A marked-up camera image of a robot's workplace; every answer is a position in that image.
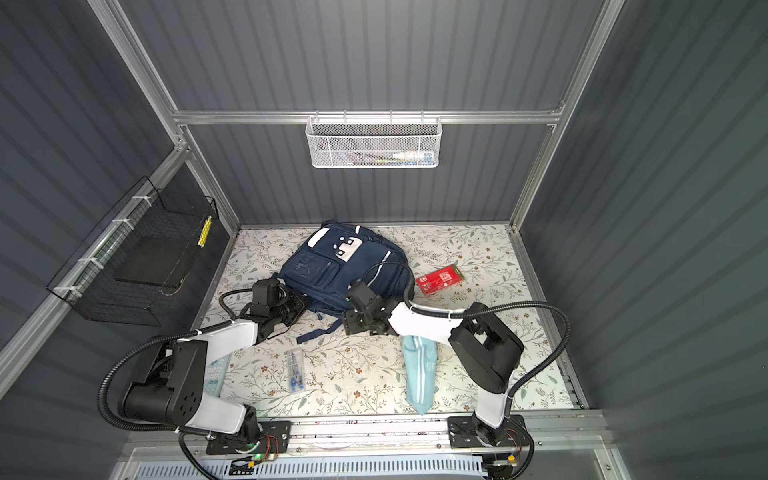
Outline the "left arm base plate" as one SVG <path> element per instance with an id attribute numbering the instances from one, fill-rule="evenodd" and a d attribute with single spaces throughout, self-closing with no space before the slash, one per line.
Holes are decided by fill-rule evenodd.
<path id="1" fill-rule="evenodd" d="M 208 441 L 206 454 L 283 454 L 288 448 L 291 427 L 290 421 L 260 421 L 253 432 L 215 433 Z"/>

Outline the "navy blue student backpack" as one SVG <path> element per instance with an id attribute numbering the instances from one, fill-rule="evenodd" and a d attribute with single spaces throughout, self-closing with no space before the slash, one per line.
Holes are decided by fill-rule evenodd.
<path id="1" fill-rule="evenodd" d="M 404 251 L 384 236 L 360 225 L 326 221 L 283 264 L 277 278 L 307 296 L 308 309 L 336 320 L 327 329 L 300 335 L 301 345 L 342 326 L 349 309 L 347 291 L 363 280 L 383 298 L 401 296 L 409 273 Z"/>

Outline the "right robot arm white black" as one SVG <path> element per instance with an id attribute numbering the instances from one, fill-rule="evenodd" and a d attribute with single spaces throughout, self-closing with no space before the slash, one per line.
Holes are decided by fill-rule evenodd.
<path id="1" fill-rule="evenodd" d="M 348 335 L 414 336 L 451 347 L 478 388 L 475 435 L 486 446 L 502 442 L 510 381 L 524 346 L 495 313 L 480 303 L 449 310 L 417 306 L 398 297 L 385 299 L 361 280 L 348 289 L 346 300 L 343 325 Z"/>

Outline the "clear plastic ruler set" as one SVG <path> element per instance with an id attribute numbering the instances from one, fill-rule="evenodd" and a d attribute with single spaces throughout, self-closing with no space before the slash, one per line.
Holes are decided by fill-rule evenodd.
<path id="1" fill-rule="evenodd" d="M 305 390 L 304 352 L 300 348 L 286 352 L 285 366 L 289 391 L 303 392 Z"/>

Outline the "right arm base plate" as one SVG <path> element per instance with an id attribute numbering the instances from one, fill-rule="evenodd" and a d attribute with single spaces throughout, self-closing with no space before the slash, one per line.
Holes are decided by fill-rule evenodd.
<path id="1" fill-rule="evenodd" d="M 447 418 L 450 445 L 454 449 L 529 447 L 533 440 L 527 433 L 524 418 L 511 415 L 503 418 L 499 427 L 492 428 L 475 415 L 450 416 Z"/>

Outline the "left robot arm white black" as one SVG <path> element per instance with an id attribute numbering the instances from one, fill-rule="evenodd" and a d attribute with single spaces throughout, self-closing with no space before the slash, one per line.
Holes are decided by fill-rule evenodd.
<path id="1" fill-rule="evenodd" d="M 130 361 L 131 373 L 117 410 L 107 403 L 108 382 L 98 406 L 113 425 L 132 431 L 177 431 L 231 438 L 250 448 L 264 435 L 255 409 L 206 391 L 206 369 L 230 354 L 259 345 L 289 330 L 310 305 L 275 277 L 256 281 L 219 297 L 225 320 L 185 334 L 154 337 L 134 348 L 110 375 Z"/>

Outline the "red card pack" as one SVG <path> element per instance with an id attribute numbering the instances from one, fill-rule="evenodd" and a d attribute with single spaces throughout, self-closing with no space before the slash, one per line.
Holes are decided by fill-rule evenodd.
<path id="1" fill-rule="evenodd" d="M 416 284 L 424 295 L 430 296 L 460 284 L 463 280 L 464 275 L 459 268 L 456 265 L 449 265 L 418 277 Z"/>

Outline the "light blue pencil pouch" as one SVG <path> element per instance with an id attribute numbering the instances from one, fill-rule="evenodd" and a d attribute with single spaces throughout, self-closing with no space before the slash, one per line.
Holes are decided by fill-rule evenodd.
<path id="1" fill-rule="evenodd" d="M 403 337 L 402 346 L 406 370 L 406 399 L 417 413 L 425 415 L 434 404 L 437 343 L 408 335 Z"/>

